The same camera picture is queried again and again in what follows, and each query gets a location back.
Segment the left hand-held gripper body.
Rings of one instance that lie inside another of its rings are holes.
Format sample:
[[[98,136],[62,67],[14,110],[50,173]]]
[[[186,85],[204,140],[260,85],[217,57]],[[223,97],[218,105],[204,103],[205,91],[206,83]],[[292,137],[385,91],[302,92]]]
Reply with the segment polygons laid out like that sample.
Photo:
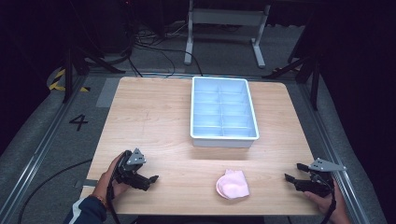
[[[139,189],[139,183],[149,183],[148,178],[137,172],[145,162],[146,159],[138,147],[134,151],[125,150],[116,165],[114,178],[118,183]]]

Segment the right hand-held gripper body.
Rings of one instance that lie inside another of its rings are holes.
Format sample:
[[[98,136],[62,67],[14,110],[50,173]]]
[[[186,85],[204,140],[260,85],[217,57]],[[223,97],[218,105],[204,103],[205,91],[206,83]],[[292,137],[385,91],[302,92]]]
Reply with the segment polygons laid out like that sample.
[[[310,168],[310,171],[306,172],[309,174],[309,180],[298,179],[299,183],[294,187],[298,191],[310,191],[320,197],[325,197],[333,192],[332,173],[347,169],[344,165],[325,161],[321,158],[315,159],[307,166]]]

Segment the pink sock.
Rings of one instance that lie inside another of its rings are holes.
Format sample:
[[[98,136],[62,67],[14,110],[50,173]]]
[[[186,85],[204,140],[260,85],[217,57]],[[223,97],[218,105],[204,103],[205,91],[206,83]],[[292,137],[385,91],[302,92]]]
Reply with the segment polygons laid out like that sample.
[[[217,193],[228,200],[247,197],[249,192],[248,182],[240,170],[226,169],[216,183]]]

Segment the white divided plastic box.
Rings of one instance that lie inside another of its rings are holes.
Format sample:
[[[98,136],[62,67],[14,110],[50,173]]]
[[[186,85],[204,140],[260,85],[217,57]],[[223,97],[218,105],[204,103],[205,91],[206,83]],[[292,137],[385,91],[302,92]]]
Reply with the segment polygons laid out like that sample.
[[[194,77],[190,134],[196,147],[251,147],[260,134],[248,81]]]

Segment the person's right hand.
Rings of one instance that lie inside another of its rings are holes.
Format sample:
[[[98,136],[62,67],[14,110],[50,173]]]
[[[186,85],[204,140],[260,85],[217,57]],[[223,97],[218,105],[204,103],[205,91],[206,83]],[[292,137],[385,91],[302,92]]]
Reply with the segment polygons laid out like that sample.
[[[349,220],[349,217],[347,215],[347,206],[342,192],[339,189],[336,181],[333,181],[333,184],[336,205],[334,211],[332,212],[332,215],[329,218],[329,221],[331,224],[351,224],[351,221]],[[327,214],[330,205],[332,204],[332,195],[320,197],[313,192],[305,191],[304,196],[310,202],[314,203],[323,215]]]

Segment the person's left hand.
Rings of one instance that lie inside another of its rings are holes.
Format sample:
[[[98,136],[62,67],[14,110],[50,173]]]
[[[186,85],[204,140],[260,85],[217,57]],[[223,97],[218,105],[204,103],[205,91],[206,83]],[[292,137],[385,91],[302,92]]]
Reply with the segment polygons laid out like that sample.
[[[107,207],[107,202],[108,202],[108,199],[106,198],[108,185],[111,185],[113,187],[113,192],[115,197],[118,197],[129,188],[128,185],[123,183],[118,183],[117,181],[113,181],[111,179],[113,171],[121,156],[122,154],[120,154],[110,163],[107,170],[102,173],[101,177],[99,178],[96,184],[95,189],[92,192],[92,197],[98,199],[104,207]]]

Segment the grey floor tape patch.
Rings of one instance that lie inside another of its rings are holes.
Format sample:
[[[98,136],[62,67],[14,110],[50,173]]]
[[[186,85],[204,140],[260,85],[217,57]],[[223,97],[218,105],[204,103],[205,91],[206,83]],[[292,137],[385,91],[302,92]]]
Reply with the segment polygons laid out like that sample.
[[[97,107],[111,107],[120,80],[107,78],[96,102]]]

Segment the black tripod stand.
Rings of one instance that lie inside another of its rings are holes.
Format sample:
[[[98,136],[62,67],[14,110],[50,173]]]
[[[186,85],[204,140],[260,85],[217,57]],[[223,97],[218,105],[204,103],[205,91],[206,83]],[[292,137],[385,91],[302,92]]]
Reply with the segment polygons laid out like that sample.
[[[298,38],[296,45],[288,58],[289,64],[275,69],[268,76],[262,76],[262,78],[275,79],[283,76],[293,69],[300,68],[295,80],[297,83],[304,84],[310,77],[312,78],[310,103],[314,110],[318,109],[318,42],[320,40],[320,23],[320,14],[317,11],[314,11],[309,17],[307,25]]]
[[[105,68],[108,72],[113,74],[124,74],[124,71],[114,67],[111,63],[106,62],[99,56],[88,52],[86,49],[79,46],[72,46],[65,52],[64,69],[65,69],[65,93],[64,103],[67,103],[74,93],[73,87],[73,71],[76,70],[81,76],[89,74],[89,63],[85,61],[88,58],[99,67]]]

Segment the yellow black hazard tape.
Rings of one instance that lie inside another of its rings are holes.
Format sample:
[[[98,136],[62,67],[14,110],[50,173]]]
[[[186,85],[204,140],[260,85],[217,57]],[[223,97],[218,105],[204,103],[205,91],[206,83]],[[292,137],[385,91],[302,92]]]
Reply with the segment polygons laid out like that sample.
[[[56,91],[65,91],[66,87],[64,86],[60,86],[59,82],[61,80],[61,78],[65,75],[65,69],[61,69],[60,71],[58,71],[58,73],[56,74],[55,78],[52,80],[52,82],[49,84],[49,89],[52,90],[56,90]],[[82,92],[89,92],[91,90],[91,88],[89,87],[81,87],[79,91]]]

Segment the aluminium floor rail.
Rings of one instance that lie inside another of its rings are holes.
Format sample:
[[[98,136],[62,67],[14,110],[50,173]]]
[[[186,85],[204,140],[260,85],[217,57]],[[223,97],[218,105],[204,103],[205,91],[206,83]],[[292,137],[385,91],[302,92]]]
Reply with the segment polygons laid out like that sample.
[[[305,106],[309,111],[310,118],[315,123],[320,136],[323,153],[326,158],[334,163],[345,166],[344,160],[340,157],[338,149],[334,147],[333,142],[329,136],[328,129],[323,122],[322,116],[316,111],[310,103],[310,92],[305,84],[298,84],[299,92],[304,99]],[[369,219],[361,205],[360,199],[357,197],[356,190],[349,177],[350,167],[348,166],[345,171],[336,171],[334,176],[337,184],[346,199],[346,205],[352,211],[352,223],[370,224]]]
[[[89,92],[79,91],[89,87]],[[92,159],[97,89],[79,78],[67,103],[52,91],[0,157],[0,224],[61,224]]]

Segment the white metal stand frame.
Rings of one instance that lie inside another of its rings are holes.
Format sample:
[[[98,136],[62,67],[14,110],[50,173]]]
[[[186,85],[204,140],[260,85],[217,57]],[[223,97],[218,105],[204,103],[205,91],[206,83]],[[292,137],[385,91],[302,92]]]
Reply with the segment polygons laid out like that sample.
[[[199,8],[194,5],[194,0],[189,0],[188,10],[188,37],[185,49],[184,64],[189,65],[192,62],[193,51],[193,25],[194,24],[222,24],[222,25],[240,25],[256,26],[257,35],[250,39],[257,65],[264,68],[264,61],[260,43],[263,31],[269,17],[270,5],[266,5],[263,10],[245,11],[236,9],[209,9]]]

